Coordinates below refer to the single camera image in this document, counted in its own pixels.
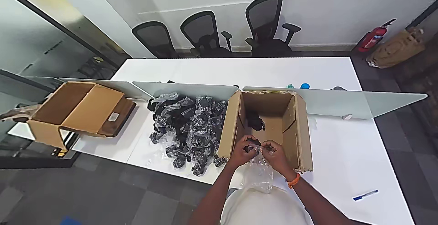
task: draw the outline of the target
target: white table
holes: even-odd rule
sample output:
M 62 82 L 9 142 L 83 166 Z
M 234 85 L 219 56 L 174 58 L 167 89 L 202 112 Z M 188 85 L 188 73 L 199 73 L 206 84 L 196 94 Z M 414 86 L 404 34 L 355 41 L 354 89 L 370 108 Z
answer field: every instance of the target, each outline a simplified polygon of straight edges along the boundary
M 313 89 L 342 86 L 362 90 L 348 57 L 335 58 L 233 58 L 233 59 L 132 59 L 127 60 L 112 80 L 286 87 L 309 83 Z M 388 155 L 373 119 L 344 121 L 308 115 L 314 172 L 303 177 L 347 217 L 376 225 L 412 225 Z M 171 160 L 151 145 L 151 113 L 140 102 L 118 137 L 81 136 L 72 149 L 114 161 L 212 184 L 220 169 L 209 166 L 205 174 L 190 173 L 191 164 L 175 171 Z M 244 166 L 233 176 L 230 187 L 240 188 Z M 274 184 L 289 191 L 275 173 Z M 378 189 L 360 201 L 354 196 Z

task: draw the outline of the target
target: chair backrest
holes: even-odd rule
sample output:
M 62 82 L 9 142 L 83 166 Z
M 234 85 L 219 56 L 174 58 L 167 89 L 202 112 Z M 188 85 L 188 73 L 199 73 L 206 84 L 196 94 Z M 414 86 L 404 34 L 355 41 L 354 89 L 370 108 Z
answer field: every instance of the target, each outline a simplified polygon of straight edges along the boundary
M 216 18 L 212 11 L 202 11 L 184 20 L 181 32 L 201 54 L 220 47 Z
M 132 34 L 156 57 L 179 58 L 166 25 L 158 21 L 141 23 L 132 29 Z
M 245 14 L 256 43 L 273 39 L 277 31 L 283 0 L 254 0 Z

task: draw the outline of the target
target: red fire extinguisher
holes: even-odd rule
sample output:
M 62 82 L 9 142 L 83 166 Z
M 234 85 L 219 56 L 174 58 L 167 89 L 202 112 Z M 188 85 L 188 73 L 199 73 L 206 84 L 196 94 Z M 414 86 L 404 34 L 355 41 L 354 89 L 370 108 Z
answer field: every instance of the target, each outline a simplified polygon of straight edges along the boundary
M 378 42 L 380 42 L 383 39 L 383 35 L 388 31 L 387 27 L 391 25 L 391 23 L 396 20 L 392 19 L 382 26 L 374 28 L 371 32 L 368 32 L 363 37 L 363 41 L 359 44 L 359 47 L 357 48 L 360 52 L 366 52 L 369 51 L 374 45 L 376 45 Z

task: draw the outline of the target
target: hand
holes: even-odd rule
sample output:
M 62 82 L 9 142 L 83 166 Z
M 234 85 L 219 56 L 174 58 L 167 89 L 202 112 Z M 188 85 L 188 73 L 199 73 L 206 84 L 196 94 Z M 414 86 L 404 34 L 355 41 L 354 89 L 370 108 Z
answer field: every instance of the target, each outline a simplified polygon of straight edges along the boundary
M 281 173 L 284 177 L 286 177 L 286 175 L 290 175 L 291 171 L 293 172 L 287 163 L 283 147 L 277 142 L 273 140 L 266 140 L 265 142 L 261 143 L 261 154 L 269 162 L 272 168 Z
M 248 153 L 244 150 L 244 147 L 249 145 L 249 141 L 247 141 L 248 138 L 252 138 L 256 140 L 256 138 L 253 135 L 245 135 L 243 136 L 234 147 L 233 154 L 229 158 L 229 161 L 227 165 L 231 165 L 235 168 L 238 166 L 242 166 L 245 163 L 247 163 L 249 160 L 251 160 L 253 157 L 255 157 L 258 153 L 258 149 L 254 148 L 250 150 Z

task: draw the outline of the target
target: cardboard box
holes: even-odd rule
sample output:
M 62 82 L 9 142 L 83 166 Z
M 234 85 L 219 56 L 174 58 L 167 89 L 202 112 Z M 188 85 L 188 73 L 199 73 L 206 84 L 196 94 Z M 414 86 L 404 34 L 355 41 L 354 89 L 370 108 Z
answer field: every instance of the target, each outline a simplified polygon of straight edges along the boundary
M 124 93 L 94 82 L 61 85 L 27 121 L 35 140 L 65 149 L 60 129 L 113 137 L 135 107 Z
M 246 111 L 258 112 L 265 130 L 247 127 Z M 299 172 L 313 171 L 306 103 L 292 91 L 237 91 L 228 100 L 218 155 L 230 157 L 237 141 L 253 134 L 263 142 L 283 146 L 289 166 Z

